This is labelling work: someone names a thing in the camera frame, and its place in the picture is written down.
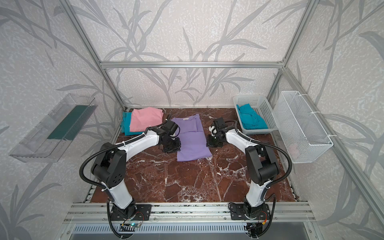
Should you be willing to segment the purple t-shirt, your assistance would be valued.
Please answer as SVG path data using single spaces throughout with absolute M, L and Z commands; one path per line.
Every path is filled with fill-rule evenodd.
M 181 141 L 181 148 L 177 153 L 178 162 L 212 157 L 212 153 L 207 147 L 207 139 L 199 114 L 186 118 L 173 118 L 172 121 L 180 128 L 178 137 Z

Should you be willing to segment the grey plastic laundry basket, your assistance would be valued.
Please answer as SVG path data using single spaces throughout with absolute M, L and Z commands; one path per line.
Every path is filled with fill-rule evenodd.
M 273 117 L 273 109 L 266 97 L 238 95 L 233 97 L 233 102 L 244 134 L 269 134 L 278 129 Z

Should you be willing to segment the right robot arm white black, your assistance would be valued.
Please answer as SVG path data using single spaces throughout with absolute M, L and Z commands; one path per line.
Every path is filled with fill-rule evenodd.
M 230 144 L 246 156 L 251 178 L 250 189 L 245 197 L 245 210 L 256 210 L 265 202 L 268 189 L 277 183 L 280 173 L 274 146 L 254 140 L 243 134 L 236 126 L 230 127 L 223 118 L 213 121 L 209 127 L 208 145 L 222 147 Z

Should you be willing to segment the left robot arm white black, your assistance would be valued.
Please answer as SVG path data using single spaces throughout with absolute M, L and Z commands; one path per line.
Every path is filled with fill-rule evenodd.
M 175 122 L 166 120 L 158 126 L 148 127 L 142 134 L 128 141 L 102 146 L 91 167 L 91 173 L 116 208 L 128 211 L 135 206 L 134 198 L 125 184 L 127 161 L 155 146 L 162 146 L 165 153 L 180 151 L 180 132 Z

